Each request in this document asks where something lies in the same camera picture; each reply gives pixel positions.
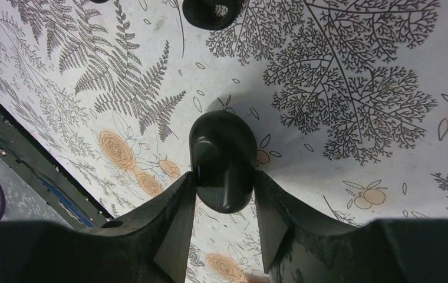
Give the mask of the black earbud charging case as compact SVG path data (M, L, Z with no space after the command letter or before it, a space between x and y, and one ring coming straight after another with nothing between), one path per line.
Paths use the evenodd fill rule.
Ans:
M235 114L210 111L193 123L189 149L201 201L224 214L244 209L252 197L258 151L251 128Z

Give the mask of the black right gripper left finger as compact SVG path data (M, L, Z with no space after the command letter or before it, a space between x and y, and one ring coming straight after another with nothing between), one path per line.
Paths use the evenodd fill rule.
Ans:
M0 222L0 282L183 282L195 212L193 172L99 228Z

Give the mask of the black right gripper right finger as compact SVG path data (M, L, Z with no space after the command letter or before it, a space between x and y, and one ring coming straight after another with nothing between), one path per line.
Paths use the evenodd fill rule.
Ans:
M265 273L272 282L448 282L448 219L337 221L255 177Z

